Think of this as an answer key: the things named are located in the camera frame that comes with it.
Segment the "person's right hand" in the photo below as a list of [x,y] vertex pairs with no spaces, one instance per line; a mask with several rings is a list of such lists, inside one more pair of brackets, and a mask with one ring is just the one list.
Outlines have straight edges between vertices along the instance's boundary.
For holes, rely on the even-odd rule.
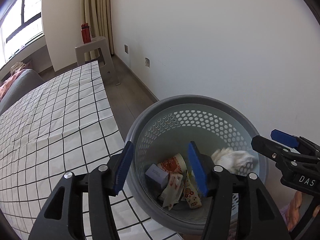
[[294,198],[291,200],[288,205],[287,211],[285,213],[287,229],[291,231],[299,222],[300,213],[299,209],[303,203],[302,193],[297,191],[294,195]]

